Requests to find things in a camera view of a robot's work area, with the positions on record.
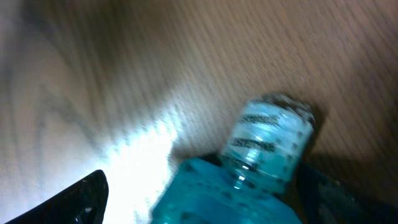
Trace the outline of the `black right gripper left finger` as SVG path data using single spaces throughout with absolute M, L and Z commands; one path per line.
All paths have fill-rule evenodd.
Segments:
M 99 169 L 6 224 L 102 224 L 108 195 Z

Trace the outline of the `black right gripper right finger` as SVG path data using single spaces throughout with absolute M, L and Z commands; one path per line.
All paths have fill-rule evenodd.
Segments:
M 361 194 L 307 164 L 296 186 L 309 223 L 397 223 L 397 208 Z

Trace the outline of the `teal mouthwash bottle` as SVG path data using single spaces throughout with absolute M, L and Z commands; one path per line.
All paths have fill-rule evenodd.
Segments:
M 314 132 L 309 104 L 281 93 L 248 101 L 219 164 L 183 162 L 153 223 L 298 223 L 283 195 Z

